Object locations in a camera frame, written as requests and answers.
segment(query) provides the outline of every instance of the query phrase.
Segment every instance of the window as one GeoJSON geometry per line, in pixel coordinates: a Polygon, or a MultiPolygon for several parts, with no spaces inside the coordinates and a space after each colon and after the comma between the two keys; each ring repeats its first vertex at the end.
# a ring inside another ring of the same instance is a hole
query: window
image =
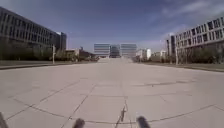
{"type": "Polygon", "coordinates": [[[25,35],[25,39],[27,40],[27,35],[28,35],[28,32],[26,32],[26,35],[25,35]]]}
{"type": "Polygon", "coordinates": [[[212,32],[212,40],[215,40],[215,32],[212,32]]]}
{"type": "Polygon", "coordinates": [[[3,19],[2,19],[2,21],[3,21],[3,22],[5,22],[6,17],[7,17],[7,14],[6,14],[6,13],[4,13],[4,14],[3,14],[3,19]]]}
{"type": "Polygon", "coordinates": [[[19,30],[16,31],[16,37],[19,37],[19,30]]]}
{"type": "Polygon", "coordinates": [[[224,18],[221,17],[222,26],[224,26],[224,18]]]}
{"type": "Polygon", "coordinates": [[[4,25],[2,24],[1,25],[1,31],[0,32],[3,33],[3,31],[4,31],[4,25]]]}
{"type": "Polygon", "coordinates": [[[16,33],[16,29],[15,29],[15,27],[13,27],[13,30],[12,30],[12,37],[15,37],[15,33],[16,33]]]}
{"type": "Polygon", "coordinates": [[[204,24],[204,29],[205,29],[205,32],[207,32],[207,27],[206,27],[206,24],[204,24]]]}
{"type": "Polygon", "coordinates": [[[220,21],[219,21],[219,19],[214,20],[213,23],[214,23],[214,27],[215,27],[215,28],[220,27],[220,21]]]}
{"type": "Polygon", "coordinates": [[[201,31],[202,31],[202,32],[205,32],[205,31],[204,31],[204,26],[203,26],[203,25],[201,25],[201,31]]]}
{"type": "Polygon", "coordinates": [[[0,13],[0,21],[2,20],[2,13],[0,13]]]}
{"type": "Polygon", "coordinates": [[[9,31],[9,35],[10,36],[12,36],[12,32],[13,32],[13,30],[12,30],[12,26],[10,27],[10,31],[9,31]]]}
{"type": "Polygon", "coordinates": [[[20,38],[23,37],[23,32],[22,32],[22,31],[19,32],[19,37],[20,37],[20,38]]]}
{"type": "Polygon", "coordinates": [[[212,30],[213,29],[213,23],[212,22],[208,22],[208,29],[212,30]]]}
{"type": "Polygon", "coordinates": [[[7,16],[7,21],[6,21],[7,23],[9,23],[10,18],[11,18],[11,16],[10,16],[10,15],[8,15],[8,16],[7,16]]]}
{"type": "Polygon", "coordinates": [[[8,26],[5,26],[5,35],[8,34],[8,26]]]}
{"type": "Polygon", "coordinates": [[[31,39],[31,33],[29,34],[29,38],[28,38],[29,40],[31,39]]]}
{"type": "Polygon", "coordinates": [[[198,36],[197,37],[197,40],[198,40],[198,43],[201,43],[202,42],[202,37],[201,36],[198,36]]]}
{"type": "Polygon", "coordinates": [[[195,29],[191,29],[191,32],[192,32],[192,35],[194,36],[196,33],[195,33],[195,29]]]}
{"type": "Polygon", "coordinates": [[[199,28],[199,27],[197,27],[197,28],[196,28],[196,32],[197,32],[197,34],[199,34],[199,33],[200,33],[200,31],[199,31],[199,30],[200,30],[200,28],[199,28]]]}
{"type": "Polygon", "coordinates": [[[207,42],[208,41],[208,35],[207,34],[204,34],[203,35],[203,40],[204,40],[204,42],[207,42]]]}
{"type": "Polygon", "coordinates": [[[189,46],[191,45],[191,39],[188,39],[188,44],[189,44],[189,46]]]}
{"type": "Polygon", "coordinates": [[[215,31],[216,39],[221,39],[223,37],[222,30],[215,31]]]}

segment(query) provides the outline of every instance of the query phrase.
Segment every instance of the pavement tile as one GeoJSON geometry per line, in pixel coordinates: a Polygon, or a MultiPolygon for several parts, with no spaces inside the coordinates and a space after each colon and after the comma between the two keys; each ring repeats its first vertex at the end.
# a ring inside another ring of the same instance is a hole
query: pavement tile
{"type": "Polygon", "coordinates": [[[224,111],[209,107],[186,116],[193,120],[198,128],[223,128],[224,111]]]}
{"type": "Polygon", "coordinates": [[[86,121],[116,123],[125,106],[124,98],[89,96],[73,118],[82,118],[86,121]]]}
{"type": "Polygon", "coordinates": [[[61,128],[66,120],[63,117],[29,108],[10,118],[7,124],[9,128],[61,128]]]}
{"type": "Polygon", "coordinates": [[[13,98],[27,105],[32,106],[34,104],[39,103],[42,99],[52,95],[53,93],[54,93],[53,91],[48,91],[48,90],[38,88],[38,89],[33,89],[31,91],[22,93],[13,98]]]}
{"type": "Polygon", "coordinates": [[[121,82],[117,80],[102,80],[96,84],[97,86],[120,86],[121,82]]]}
{"type": "Polygon", "coordinates": [[[159,96],[128,97],[127,105],[132,122],[139,116],[144,116],[147,121],[174,116],[173,110],[159,96]]]}
{"type": "Polygon", "coordinates": [[[120,87],[111,87],[111,86],[97,86],[93,89],[90,95],[98,96],[123,96],[122,90],[120,87]]]}
{"type": "MultiPolygon", "coordinates": [[[[72,128],[75,120],[69,120],[63,128],[72,128]]],[[[115,128],[115,124],[85,122],[85,128],[115,128]]],[[[130,124],[118,124],[117,128],[131,128],[130,124]]]]}
{"type": "Polygon", "coordinates": [[[19,103],[13,99],[0,98],[0,112],[3,114],[5,119],[25,110],[28,106],[19,103]]]}
{"type": "Polygon", "coordinates": [[[84,95],[57,93],[35,107],[53,114],[70,117],[85,97],[84,95]]]}
{"type": "Polygon", "coordinates": [[[92,90],[93,86],[94,85],[73,85],[63,89],[62,91],[60,91],[60,93],[88,95],[92,90]]]}

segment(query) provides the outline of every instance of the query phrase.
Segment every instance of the pavement seam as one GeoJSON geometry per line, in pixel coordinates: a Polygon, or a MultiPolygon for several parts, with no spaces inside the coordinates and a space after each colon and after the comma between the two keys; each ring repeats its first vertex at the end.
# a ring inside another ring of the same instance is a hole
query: pavement seam
{"type": "Polygon", "coordinates": [[[82,102],[79,104],[79,106],[73,111],[73,113],[69,116],[69,118],[65,121],[65,123],[61,126],[63,128],[69,121],[69,119],[72,119],[72,116],[76,113],[76,111],[81,107],[81,105],[84,103],[84,101],[89,97],[89,94],[93,91],[96,84],[91,88],[90,92],[86,95],[86,97],[82,100],[82,102]]]}
{"type": "Polygon", "coordinates": [[[159,119],[159,120],[150,120],[150,121],[147,121],[147,122],[158,122],[158,121],[163,121],[163,120],[173,119],[173,118],[177,118],[177,117],[185,116],[185,115],[188,115],[188,114],[197,112],[197,111],[201,111],[201,110],[204,110],[204,109],[206,109],[206,108],[213,107],[213,106],[214,106],[214,105],[208,105],[208,106],[199,108],[199,109],[197,109],[197,110],[194,110],[194,111],[191,111],[191,112],[188,112],[188,113],[184,113],[184,114],[180,114],[180,115],[176,115],[176,116],[172,116],[172,117],[167,117],[167,118],[162,118],[162,119],[159,119]]]}
{"type": "Polygon", "coordinates": [[[122,86],[122,82],[120,82],[120,89],[121,89],[121,91],[122,91],[122,94],[123,94],[123,98],[124,98],[124,103],[125,103],[125,107],[126,107],[126,109],[127,109],[127,113],[128,113],[128,117],[129,117],[129,123],[128,124],[130,124],[131,125],[131,128],[132,128],[132,124],[131,124],[131,116],[130,116],[130,113],[129,113],[129,111],[128,111],[128,104],[127,104],[127,98],[128,98],[128,96],[125,96],[125,92],[124,92],[124,89],[123,89],[123,86],[122,86]]]}
{"type": "Polygon", "coordinates": [[[216,109],[219,109],[219,110],[221,110],[221,111],[224,111],[224,109],[219,108],[219,107],[218,107],[218,106],[216,106],[216,105],[214,105],[213,107],[215,107],[216,109]]]}
{"type": "MultiPolygon", "coordinates": [[[[40,102],[42,102],[43,100],[45,100],[45,99],[47,99],[47,98],[49,98],[49,97],[55,95],[56,93],[60,92],[61,90],[65,89],[65,88],[67,88],[67,87],[69,87],[69,86],[72,86],[72,85],[74,85],[74,84],[76,84],[76,83],[79,83],[79,81],[78,81],[78,82],[77,82],[77,81],[76,81],[76,82],[73,82],[72,84],[69,84],[68,86],[65,86],[64,88],[60,89],[59,91],[56,91],[56,92],[54,92],[53,94],[47,96],[46,98],[40,100],[40,102]]],[[[39,111],[46,112],[46,113],[48,113],[48,114],[52,114],[52,115],[55,115],[55,116],[63,117],[63,116],[61,116],[61,115],[53,114],[53,113],[44,111],[44,110],[42,110],[42,109],[38,109],[38,108],[34,107],[34,105],[36,105],[36,104],[33,104],[33,105],[27,105],[27,104],[25,104],[25,103],[23,103],[23,102],[21,102],[21,101],[19,101],[19,100],[16,100],[16,99],[13,99],[13,100],[15,100],[15,101],[17,101],[17,102],[20,102],[20,103],[22,103],[22,104],[24,104],[24,105],[26,105],[27,108],[25,108],[24,110],[19,111],[18,113],[15,113],[14,115],[12,115],[12,116],[10,116],[9,118],[7,118],[6,120],[11,119],[12,117],[14,117],[14,116],[16,116],[16,115],[22,113],[23,111],[28,110],[29,108],[37,109],[37,110],[39,110],[39,111]]]]}

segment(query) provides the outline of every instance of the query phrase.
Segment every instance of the cloud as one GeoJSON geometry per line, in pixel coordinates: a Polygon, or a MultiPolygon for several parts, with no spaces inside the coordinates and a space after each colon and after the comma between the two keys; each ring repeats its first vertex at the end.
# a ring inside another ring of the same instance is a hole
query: cloud
{"type": "Polygon", "coordinates": [[[198,17],[209,17],[224,11],[224,1],[219,0],[195,0],[193,2],[179,5],[179,8],[163,8],[162,14],[165,17],[173,18],[180,15],[198,17]]]}

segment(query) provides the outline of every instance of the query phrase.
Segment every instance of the building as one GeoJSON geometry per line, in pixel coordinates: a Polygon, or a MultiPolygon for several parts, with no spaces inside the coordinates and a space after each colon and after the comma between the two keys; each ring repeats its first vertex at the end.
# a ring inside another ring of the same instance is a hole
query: building
{"type": "Polygon", "coordinates": [[[217,61],[224,61],[224,13],[174,37],[180,63],[196,62],[195,56],[205,50],[217,61]]]}
{"type": "Polygon", "coordinates": [[[120,45],[110,45],[110,57],[120,57],[120,45]]]}
{"type": "Polygon", "coordinates": [[[147,56],[147,60],[150,60],[151,56],[152,56],[152,51],[151,49],[146,49],[146,56],[147,56]]]}
{"type": "Polygon", "coordinates": [[[100,57],[123,56],[135,57],[136,44],[94,44],[94,54],[100,57]]]}
{"type": "Polygon", "coordinates": [[[123,57],[135,57],[136,51],[136,44],[121,44],[121,56],[123,57]]]}
{"type": "Polygon", "coordinates": [[[139,61],[146,61],[147,60],[147,49],[137,50],[136,57],[139,61]]]}
{"type": "Polygon", "coordinates": [[[175,36],[169,35],[166,39],[166,51],[167,57],[171,63],[175,62],[176,60],[176,45],[175,45],[175,36]]]}
{"type": "Polygon", "coordinates": [[[0,7],[0,58],[16,59],[22,54],[52,55],[52,46],[66,49],[66,35],[47,29],[0,7]]]}
{"type": "Polygon", "coordinates": [[[57,32],[57,34],[59,35],[59,41],[57,41],[56,48],[58,48],[57,50],[62,50],[65,51],[66,50],[66,40],[67,40],[67,36],[65,33],[62,32],[57,32]]]}
{"type": "Polygon", "coordinates": [[[167,52],[161,50],[160,52],[154,52],[151,56],[151,61],[153,62],[166,62],[167,52]]]}
{"type": "Polygon", "coordinates": [[[110,55],[110,44],[94,44],[94,54],[100,57],[110,55]]]}

